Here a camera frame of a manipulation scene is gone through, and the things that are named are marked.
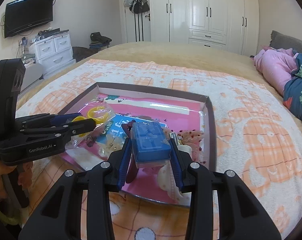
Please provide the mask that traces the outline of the left hand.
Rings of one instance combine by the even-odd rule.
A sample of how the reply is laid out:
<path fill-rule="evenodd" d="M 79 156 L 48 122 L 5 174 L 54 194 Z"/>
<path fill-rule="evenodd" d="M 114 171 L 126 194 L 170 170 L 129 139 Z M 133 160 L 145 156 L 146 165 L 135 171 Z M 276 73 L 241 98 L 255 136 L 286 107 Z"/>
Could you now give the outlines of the left hand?
<path fill-rule="evenodd" d="M 8 188 L 10 187 L 9 174 L 12 173 L 17 166 L 7 166 L 0 161 L 0 200 L 8 197 Z M 22 189 L 28 189 L 32 184 L 33 162 L 24 163 L 22 165 L 22 172 L 14 178 L 14 183 L 22 186 Z"/>

